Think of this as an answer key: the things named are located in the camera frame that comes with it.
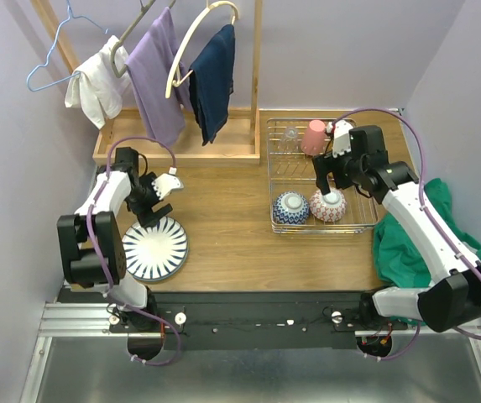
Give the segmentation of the pink cup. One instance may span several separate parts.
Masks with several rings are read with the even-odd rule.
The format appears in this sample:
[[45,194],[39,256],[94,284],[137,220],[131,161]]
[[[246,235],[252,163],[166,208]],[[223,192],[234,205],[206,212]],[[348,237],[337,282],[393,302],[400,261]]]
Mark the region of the pink cup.
[[309,156],[322,153],[326,147],[326,124],[322,120],[311,120],[301,140],[301,151]]

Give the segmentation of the clear drinking glass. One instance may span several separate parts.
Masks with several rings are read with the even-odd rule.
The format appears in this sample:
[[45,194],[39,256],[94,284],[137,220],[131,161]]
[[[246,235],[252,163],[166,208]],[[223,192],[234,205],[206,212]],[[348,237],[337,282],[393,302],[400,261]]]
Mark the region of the clear drinking glass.
[[280,140],[279,151],[281,153],[295,153],[298,150],[299,132],[297,127],[287,126]]

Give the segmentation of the red white patterned bowl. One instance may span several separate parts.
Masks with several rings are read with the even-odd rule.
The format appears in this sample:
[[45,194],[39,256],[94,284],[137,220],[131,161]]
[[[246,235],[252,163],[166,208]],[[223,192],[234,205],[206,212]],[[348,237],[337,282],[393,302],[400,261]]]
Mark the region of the red white patterned bowl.
[[331,187],[331,192],[323,195],[316,190],[310,200],[311,214],[323,222],[337,222],[341,220],[347,209],[347,201],[343,193]]

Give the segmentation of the blue white patterned bowl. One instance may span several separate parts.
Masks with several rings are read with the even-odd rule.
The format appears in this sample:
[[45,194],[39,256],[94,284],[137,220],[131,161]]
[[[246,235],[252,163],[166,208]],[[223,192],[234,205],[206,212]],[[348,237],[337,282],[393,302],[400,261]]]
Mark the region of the blue white patterned bowl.
[[302,225],[309,216],[307,199],[296,191],[283,192],[273,201],[272,218],[278,224]]

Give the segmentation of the white blue striped plate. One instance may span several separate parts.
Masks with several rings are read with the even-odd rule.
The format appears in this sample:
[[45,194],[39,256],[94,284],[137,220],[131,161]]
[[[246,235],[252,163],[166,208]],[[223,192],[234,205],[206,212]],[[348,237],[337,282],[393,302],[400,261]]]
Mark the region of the white blue striped plate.
[[185,229],[171,217],[162,217],[154,227],[138,222],[124,234],[127,271],[136,280],[155,283],[174,275],[185,263],[189,244]]

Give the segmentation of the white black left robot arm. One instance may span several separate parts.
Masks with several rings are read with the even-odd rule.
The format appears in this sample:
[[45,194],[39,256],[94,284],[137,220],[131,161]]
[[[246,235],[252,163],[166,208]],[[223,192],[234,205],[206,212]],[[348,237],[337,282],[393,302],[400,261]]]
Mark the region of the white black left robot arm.
[[149,228],[172,210],[169,204],[154,210],[172,191],[183,188],[176,174],[176,158],[173,154],[170,157],[165,173],[140,175],[136,149],[111,149],[83,205],[56,223],[65,280],[101,294],[140,332],[165,320],[157,316],[150,292],[127,277],[127,255],[117,215],[125,204],[141,227]]

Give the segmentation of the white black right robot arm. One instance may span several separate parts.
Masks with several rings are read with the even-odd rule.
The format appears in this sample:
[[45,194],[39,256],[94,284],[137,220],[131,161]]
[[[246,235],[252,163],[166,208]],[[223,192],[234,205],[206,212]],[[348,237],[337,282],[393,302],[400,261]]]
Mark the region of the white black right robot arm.
[[382,205],[405,230],[430,273],[419,288],[382,288],[358,307],[358,320],[375,329],[388,317],[424,322],[445,332],[481,317],[481,262],[463,245],[420,190],[404,162],[391,163],[382,129],[332,122],[331,151],[313,158],[316,186],[323,196],[355,187]]

